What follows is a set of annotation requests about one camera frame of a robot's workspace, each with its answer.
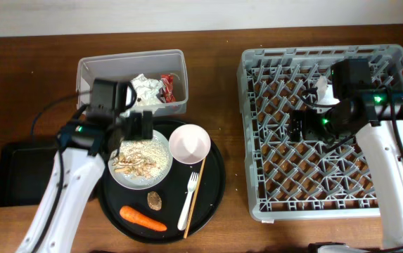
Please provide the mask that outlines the white tissue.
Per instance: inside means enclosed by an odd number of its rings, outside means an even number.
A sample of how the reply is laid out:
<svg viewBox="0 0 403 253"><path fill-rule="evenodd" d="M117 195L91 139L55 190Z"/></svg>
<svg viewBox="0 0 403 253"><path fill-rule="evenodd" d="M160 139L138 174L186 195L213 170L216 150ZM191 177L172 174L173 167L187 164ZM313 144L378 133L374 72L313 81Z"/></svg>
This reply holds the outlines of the white tissue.
<svg viewBox="0 0 403 253"><path fill-rule="evenodd" d="M134 107L151 106L151 108L146 109L146 111L151 111L155 114L159 109L158 106L164 103L160 98L162 89L163 82L161 80L147 78L147 81L143 86L134 87L134 90L137 93Z"/></svg>
<svg viewBox="0 0 403 253"><path fill-rule="evenodd" d="M138 86L143 86L147 81L147 78L144 76L144 74L139 74L135 78L131 80L131 83L133 84L134 87Z"/></svg>

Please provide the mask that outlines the red snack wrapper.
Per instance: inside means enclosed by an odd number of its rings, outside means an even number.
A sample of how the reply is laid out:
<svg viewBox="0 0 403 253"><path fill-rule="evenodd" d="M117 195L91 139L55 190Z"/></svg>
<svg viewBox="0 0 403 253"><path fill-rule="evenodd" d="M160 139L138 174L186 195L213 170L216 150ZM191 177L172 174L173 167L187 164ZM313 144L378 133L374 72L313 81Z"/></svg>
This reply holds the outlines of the red snack wrapper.
<svg viewBox="0 0 403 253"><path fill-rule="evenodd" d="M173 95L173 80L174 77L171 74L161 75L161 81L163 82L163 97L166 103L173 103L176 101Z"/></svg>

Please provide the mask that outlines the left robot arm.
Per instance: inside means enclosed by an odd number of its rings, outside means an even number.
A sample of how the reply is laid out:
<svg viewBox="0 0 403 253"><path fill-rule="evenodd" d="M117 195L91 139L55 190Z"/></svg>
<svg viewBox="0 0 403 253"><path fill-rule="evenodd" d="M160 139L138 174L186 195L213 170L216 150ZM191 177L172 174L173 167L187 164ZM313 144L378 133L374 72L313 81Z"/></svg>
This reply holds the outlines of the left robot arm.
<svg viewBox="0 0 403 253"><path fill-rule="evenodd" d="M53 169L34 219L18 252L69 252L84 208L106 162L123 141L150 140L153 114L130 110L138 95L131 82L95 79L56 134Z"/></svg>

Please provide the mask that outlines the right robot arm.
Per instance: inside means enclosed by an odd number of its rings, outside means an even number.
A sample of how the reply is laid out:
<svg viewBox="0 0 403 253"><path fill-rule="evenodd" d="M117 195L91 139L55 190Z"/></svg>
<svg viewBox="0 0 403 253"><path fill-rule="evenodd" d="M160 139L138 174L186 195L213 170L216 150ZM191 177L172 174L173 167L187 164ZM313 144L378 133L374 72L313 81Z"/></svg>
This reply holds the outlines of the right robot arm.
<svg viewBox="0 0 403 253"><path fill-rule="evenodd" d="M294 142L322 141L333 151L354 138L368 164L383 222L383 252L403 252L403 91L377 87L366 59L331 66L332 86L290 114Z"/></svg>

